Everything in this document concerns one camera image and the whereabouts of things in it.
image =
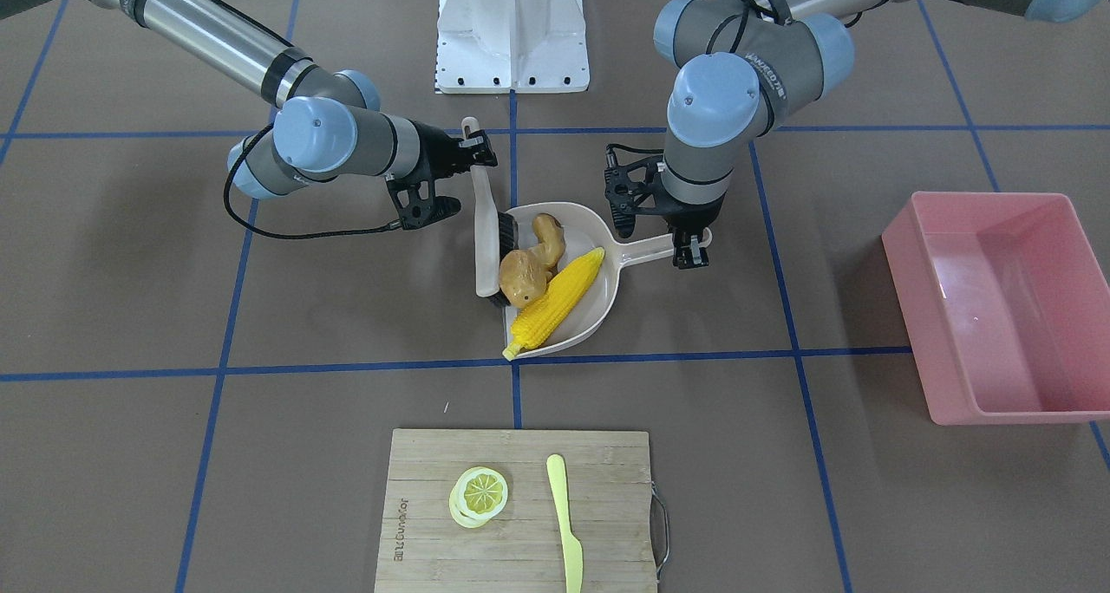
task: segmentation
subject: knife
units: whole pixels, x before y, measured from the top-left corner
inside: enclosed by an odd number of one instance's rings
[[[566,495],[566,462],[563,455],[547,458],[547,482],[555,499],[558,534],[563,544],[563,570],[566,573],[566,593],[582,593],[582,543],[571,533],[571,503]]]

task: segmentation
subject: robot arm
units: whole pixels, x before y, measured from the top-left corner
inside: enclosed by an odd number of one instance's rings
[[[606,198],[623,237],[636,215],[662,215],[674,264],[708,263],[698,245],[719,213],[743,145],[781,125],[851,72],[855,49],[838,19],[910,0],[673,0],[655,24],[656,50],[679,67],[662,155],[622,165],[612,149]],[[1023,16],[1073,20],[1101,0],[955,0]],[[642,180],[630,174],[644,171]]]
[[[0,0],[0,19],[47,1]],[[341,173],[382,175],[400,225],[420,229],[461,208],[456,199],[435,194],[436,179],[476,163],[496,165],[484,133],[462,140],[380,113],[377,90],[364,74],[325,71],[220,0],[89,1],[120,9],[282,110],[273,131],[254,143],[234,175],[240,190],[255,199],[285,195]],[[242,149],[241,142],[232,150],[229,169]]]

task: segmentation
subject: gray surface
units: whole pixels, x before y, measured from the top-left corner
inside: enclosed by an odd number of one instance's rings
[[[297,1],[294,42],[370,74],[389,112],[514,124],[507,97],[432,92],[435,0],[228,1],[281,33]],[[660,125],[674,71],[650,28],[666,1],[584,0],[589,92],[522,96],[515,124]],[[1106,264],[1110,6],[1063,27],[926,9],[998,183],[1070,194]],[[392,429],[513,426],[517,382],[526,429],[650,431],[675,524],[662,591],[840,591],[841,549],[857,592],[1110,581],[1110,463],[1090,426],[928,421],[878,235],[915,190],[990,181],[917,3],[867,13],[849,81],[797,114],[803,131],[756,145],[805,380],[746,153],[708,269],[626,270],[593,338],[514,371],[498,313],[471,290],[466,178],[441,184],[466,211],[420,232],[245,251],[220,209],[228,130],[258,129],[265,105],[72,0],[21,110],[57,10],[0,23],[0,132],[16,131],[0,142],[4,593],[170,591],[179,575],[185,591],[371,591]],[[889,125],[902,130],[876,129]],[[222,133],[157,133],[192,130]],[[519,203],[606,217],[604,144],[662,138],[498,133],[498,205],[514,139]],[[258,220],[372,227],[391,209],[377,180],[341,178]],[[635,238],[659,231],[642,219]],[[828,352],[859,354],[810,356]]]

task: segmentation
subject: knife handle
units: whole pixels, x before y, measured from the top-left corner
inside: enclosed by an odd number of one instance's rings
[[[571,533],[571,506],[566,492],[566,462],[563,455],[552,454],[547,458],[547,482],[552,485],[552,497],[555,499],[555,515],[558,517],[559,532]]]

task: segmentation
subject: pink plastic box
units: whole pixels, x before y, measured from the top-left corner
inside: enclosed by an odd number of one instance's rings
[[[934,422],[1110,418],[1110,288],[1070,199],[917,192],[882,244]]]

